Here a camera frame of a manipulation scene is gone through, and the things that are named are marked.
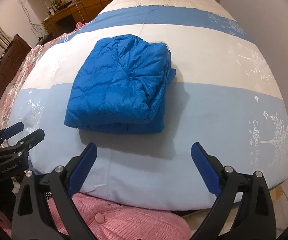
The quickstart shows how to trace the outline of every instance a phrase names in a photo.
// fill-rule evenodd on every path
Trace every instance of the blue folded jacket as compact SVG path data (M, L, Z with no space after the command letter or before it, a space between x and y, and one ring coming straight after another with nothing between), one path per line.
M99 40L79 70L64 124L107 133L157 133L175 77L165 43L128 34Z

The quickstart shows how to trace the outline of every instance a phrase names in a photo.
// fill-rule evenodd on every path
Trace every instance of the mattress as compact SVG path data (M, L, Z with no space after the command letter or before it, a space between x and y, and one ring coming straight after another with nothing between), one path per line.
M165 42L176 77L166 92L163 132L116 135L66 127L77 72L95 43L123 34ZM288 176L288 117L264 57L241 26L214 0L114 0L92 22L51 47L12 107L8 125L41 128L30 150L34 168L50 172L89 142L98 157L82 192L116 203L161 210L209 208L191 156L199 142L237 172L263 172L268 187Z

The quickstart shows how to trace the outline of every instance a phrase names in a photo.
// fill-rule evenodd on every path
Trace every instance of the silver bolt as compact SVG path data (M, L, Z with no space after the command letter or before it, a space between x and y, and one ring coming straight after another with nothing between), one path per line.
M32 171L27 171L26 174L25 174L26 177L30 177L30 176L32 176L32 175L33 175L33 172L32 172Z
M262 177L263 177L263 173L260 172L260 171L256 171L256 172L255 172L255 175L256 175L258 178L262 178Z
M233 168L231 166L225 166L224 167L224 170L227 172L227 173L232 173L233 172Z
M57 166L56 168L55 168L55 171L57 172L57 173L60 173L60 172L62 172L64 170L64 167L63 166Z

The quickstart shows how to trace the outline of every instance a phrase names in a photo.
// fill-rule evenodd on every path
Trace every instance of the wooden desk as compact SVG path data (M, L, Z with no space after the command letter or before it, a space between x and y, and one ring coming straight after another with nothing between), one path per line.
M70 4L65 9L49 16L43 21L48 33L52 33L54 38L63 33L69 33L75 29L78 22L88 23L92 21L103 9L101 3L84 7L81 1Z

